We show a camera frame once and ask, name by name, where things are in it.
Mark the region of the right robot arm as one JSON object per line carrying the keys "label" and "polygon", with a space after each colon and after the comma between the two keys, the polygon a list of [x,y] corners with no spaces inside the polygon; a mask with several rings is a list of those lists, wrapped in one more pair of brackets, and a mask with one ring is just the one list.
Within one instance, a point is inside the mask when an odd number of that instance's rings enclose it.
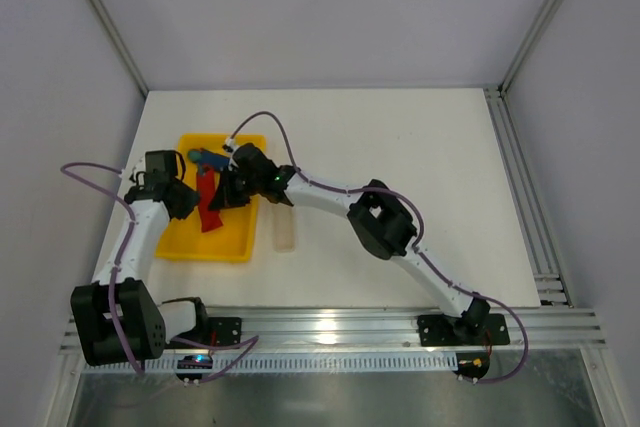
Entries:
{"label": "right robot arm", "polygon": [[401,194],[373,179],[363,187],[324,184],[294,165],[276,165],[252,143],[223,145],[228,164],[210,202],[213,210],[246,205],[259,195],[273,204],[313,208],[346,219],[366,252],[410,275],[442,312],[460,342],[471,343],[486,328],[490,306],[480,294],[454,282],[421,242],[424,221]]}

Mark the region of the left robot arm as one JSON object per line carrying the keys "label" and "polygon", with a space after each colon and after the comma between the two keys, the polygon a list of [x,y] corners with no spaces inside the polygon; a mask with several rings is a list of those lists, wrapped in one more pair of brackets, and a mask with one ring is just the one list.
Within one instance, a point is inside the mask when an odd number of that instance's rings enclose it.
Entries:
{"label": "left robot arm", "polygon": [[145,361],[159,358],[179,336],[206,329],[200,298],[156,303],[144,283],[170,222],[186,219],[200,201],[185,173],[179,152],[148,151],[131,173],[128,192],[114,198],[126,211],[117,243],[91,282],[75,287],[70,297],[90,366],[127,362],[141,373]]}

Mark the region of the red paper napkin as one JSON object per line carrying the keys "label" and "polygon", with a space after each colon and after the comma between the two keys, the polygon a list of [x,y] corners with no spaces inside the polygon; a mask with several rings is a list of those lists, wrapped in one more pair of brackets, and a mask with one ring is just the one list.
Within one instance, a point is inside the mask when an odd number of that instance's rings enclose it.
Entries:
{"label": "red paper napkin", "polygon": [[196,190],[200,196],[198,214],[202,233],[209,233],[223,226],[218,210],[210,208],[210,204],[217,192],[216,173],[214,170],[204,170],[196,175]]}

